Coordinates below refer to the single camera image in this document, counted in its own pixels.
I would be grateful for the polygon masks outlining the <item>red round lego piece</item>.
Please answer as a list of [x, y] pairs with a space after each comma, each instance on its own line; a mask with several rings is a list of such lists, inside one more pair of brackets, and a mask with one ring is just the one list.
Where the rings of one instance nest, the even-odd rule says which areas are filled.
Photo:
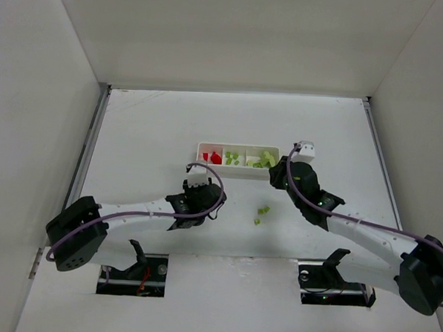
[[210, 161], [213, 164], [222, 164], [223, 158], [217, 152], [213, 152], [210, 156]]

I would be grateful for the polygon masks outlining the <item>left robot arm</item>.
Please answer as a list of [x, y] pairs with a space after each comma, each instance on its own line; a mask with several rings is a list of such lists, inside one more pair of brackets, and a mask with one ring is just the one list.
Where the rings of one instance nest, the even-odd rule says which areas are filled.
[[223, 185], [190, 187], [157, 201], [141, 204], [98, 204], [79, 198], [46, 225], [50, 249], [46, 260], [67, 272], [87, 263], [128, 270], [142, 261], [134, 239], [141, 232], [168, 232], [198, 227], [226, 202]]

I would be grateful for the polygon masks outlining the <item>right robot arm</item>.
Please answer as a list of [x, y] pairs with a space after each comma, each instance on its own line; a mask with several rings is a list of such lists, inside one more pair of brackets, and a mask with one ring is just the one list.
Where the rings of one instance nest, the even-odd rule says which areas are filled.
[[305, 219], [333, 235], [369, 251], [356, 256], [338, 248], [316, 267], [310, 279], [299, 268], [299, 281], [308, 288], [337, 288], [360, 283], [388, 290], [422, 315], [431, 316], [443, 303], [443, 245], [431, 235], [423, 238], [368, 222], [345, 200], [322, 189], [313, 168], [283, 156], [269, 169], [270, 185], [288, 193]]

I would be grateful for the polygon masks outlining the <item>white three-compartment tray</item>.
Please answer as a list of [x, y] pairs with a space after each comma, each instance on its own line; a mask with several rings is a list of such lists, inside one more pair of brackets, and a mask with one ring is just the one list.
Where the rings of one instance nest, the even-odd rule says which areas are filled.
[[[203, 159], [203, 153], [205, 152], [209, 154], [209, 161]], [[217, 152], [223, 158], [222, 164], [213, 164], [210, 161], [210, 156], [213, 152]], [[231, 165], [226, 164], [226, 160], [228, 159], [225, 156], [226, 152], [231, 153], [231, 158], [233, 159]], [[270, 168], [254, 168], [246, 165], [247, 160], [253, 160], [254, 163], [260, 162], [260, 156], [263, 152], [270, 152], [273, 154], [277, 163], [280, 160], [280, 150], [275, 146], [251, 146], [236, 143], [224, 144], [209, 142], [198, 144], [196, 160], [205, 162], [222, 177], [268, 180]], [[232, 157], [234, 153], [239, 154], [237, 160], [240, 161], [240, 164], [237, 166], [234, 164], [236, 159]]]

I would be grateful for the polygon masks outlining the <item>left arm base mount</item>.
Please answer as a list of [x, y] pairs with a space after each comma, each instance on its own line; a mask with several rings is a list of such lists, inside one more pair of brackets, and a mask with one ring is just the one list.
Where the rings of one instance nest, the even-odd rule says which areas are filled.
[[95, 294], [109, 296], [164, 297], [169, 257], [145, 254], [138, 241], [129, 241], [134, 248], [132, 263], [124, 270], [101, 267]]

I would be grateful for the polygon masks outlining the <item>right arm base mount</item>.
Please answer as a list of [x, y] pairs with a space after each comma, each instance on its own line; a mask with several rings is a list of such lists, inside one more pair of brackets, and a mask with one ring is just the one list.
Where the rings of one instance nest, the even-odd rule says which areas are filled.
[[298, 284], [303, 305], [357, 306], [371, 308], [376, 301], [373, 287], [347, 282], [338, 272], [348, 249], [338, 249], [326, 259], [300, 260]]

